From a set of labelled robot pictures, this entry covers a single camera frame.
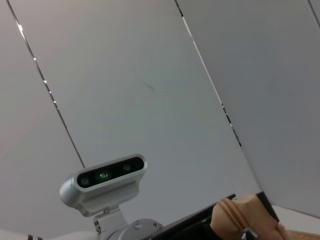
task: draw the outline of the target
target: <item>screw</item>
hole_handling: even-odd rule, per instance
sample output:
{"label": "screw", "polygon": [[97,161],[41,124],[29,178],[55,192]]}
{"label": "screw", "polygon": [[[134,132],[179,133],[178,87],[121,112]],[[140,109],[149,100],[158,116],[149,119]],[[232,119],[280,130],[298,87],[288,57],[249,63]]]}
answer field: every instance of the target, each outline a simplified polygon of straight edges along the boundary
{"label": "screw", "polygon": [[96,233],[98,234],[98,235],[100,235],[101,234],[101,228],[98,226],[96,229]]}
{"label": "screw", "polygon": [[140,223],[139,220],[138,220],[138,221],[135,221],[135,222],[133,223],[133,228],[134,228],[135,230],[139,230],[139,229],[141,228],[141,223]]}

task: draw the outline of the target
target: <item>ceiling panel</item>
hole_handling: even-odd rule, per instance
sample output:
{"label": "ceiling panel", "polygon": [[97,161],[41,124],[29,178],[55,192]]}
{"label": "ceiling panel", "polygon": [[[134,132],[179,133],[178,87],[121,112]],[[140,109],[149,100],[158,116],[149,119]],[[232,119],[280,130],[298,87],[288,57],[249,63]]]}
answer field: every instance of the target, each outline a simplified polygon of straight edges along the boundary
{"label": "ceiling panel", "polygon": [[59,199],[82,165],[6,1],[0,32],[0,228],[46,239],[93,231]]}
{"label": "ceiling panel", "polygon": [[320,31],[303,0],[178,0],[260,187],[320,216]]}
{"label": "ceiling panel", "polygon": [[146,157],[129,222],[259,190],[173,0],[11,4],[85,166]]}

